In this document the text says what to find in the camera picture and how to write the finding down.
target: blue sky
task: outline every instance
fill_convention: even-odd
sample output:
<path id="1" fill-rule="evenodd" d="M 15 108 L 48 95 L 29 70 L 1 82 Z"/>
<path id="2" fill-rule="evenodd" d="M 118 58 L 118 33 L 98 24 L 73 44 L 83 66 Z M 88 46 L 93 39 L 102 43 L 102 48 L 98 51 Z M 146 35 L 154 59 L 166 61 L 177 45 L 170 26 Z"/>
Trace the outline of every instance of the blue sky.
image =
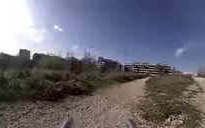
<path id="1" fill-rule="evenodd" d="M 22 48 L 77 56 L 90 49 L 185 71 L 205 64 L 205 0 L 29 0 L 28 9 L 40 37 L 19 36 Z"/>

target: bush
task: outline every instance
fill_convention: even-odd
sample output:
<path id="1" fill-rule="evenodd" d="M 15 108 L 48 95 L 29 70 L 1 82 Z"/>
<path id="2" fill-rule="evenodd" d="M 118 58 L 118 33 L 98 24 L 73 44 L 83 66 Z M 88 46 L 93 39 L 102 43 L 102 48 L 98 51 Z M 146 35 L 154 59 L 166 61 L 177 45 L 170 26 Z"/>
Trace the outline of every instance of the bush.
<path id="1" fill-rule="evenodd" d="M 0 102 L 56 101 L 67 95 L 88 95 L 97 88 L 142 77 L 124 73 L 75 75 L 45 69 L 0 71 Z"/>

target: sky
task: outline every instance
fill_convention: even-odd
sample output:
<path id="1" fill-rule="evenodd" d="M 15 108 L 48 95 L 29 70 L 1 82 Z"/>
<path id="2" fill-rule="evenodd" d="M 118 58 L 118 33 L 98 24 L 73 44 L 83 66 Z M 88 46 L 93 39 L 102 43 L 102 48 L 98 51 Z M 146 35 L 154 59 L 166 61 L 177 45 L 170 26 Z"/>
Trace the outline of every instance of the sky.
<path id="1" fill-rule="evenodd" d="M 0 52 L 205 65 L 205 0 L 0 0 Z"/>

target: apartment building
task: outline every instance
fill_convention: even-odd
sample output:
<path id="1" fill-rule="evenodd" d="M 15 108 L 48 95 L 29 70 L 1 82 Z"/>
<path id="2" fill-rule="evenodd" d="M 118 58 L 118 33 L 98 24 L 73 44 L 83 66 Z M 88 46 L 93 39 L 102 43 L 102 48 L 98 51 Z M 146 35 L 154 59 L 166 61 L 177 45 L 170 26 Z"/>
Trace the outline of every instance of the apartment building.
<path id="1" fill-rule="evenodd" d="M 127 63 L 124 65 L 124 71 L 132 71 L 136 73 L 150 73 L 150 74 L 159 74 L 174 73 L 175 68 L 171 67 L 168 64 L 150 64 L 150 63 Z"/>

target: ground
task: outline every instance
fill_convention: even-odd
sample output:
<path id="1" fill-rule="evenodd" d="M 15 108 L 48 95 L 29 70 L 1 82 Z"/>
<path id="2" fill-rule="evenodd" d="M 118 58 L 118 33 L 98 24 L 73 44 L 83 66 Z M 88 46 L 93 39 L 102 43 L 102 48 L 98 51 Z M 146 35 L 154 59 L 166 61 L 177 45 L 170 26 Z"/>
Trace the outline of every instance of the ground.
<path id="1" fill-rule="evenodd" d="M 119 128 L 125 125 L 127 119 L 133 119 L 138 128 L 152 127 L 134 111 L 136 103 L 140 103 L 139 99 L 144 95 L 147 79 L 103 88 L 92 96 L 70 97 L 55 103 L 1 105 L 0 128 L 59 128 L 67 117 L 73 117 L 77 128 Z M 194 79 L 204 91 L 197 100 L 205 113 L 205 78 Z"/>

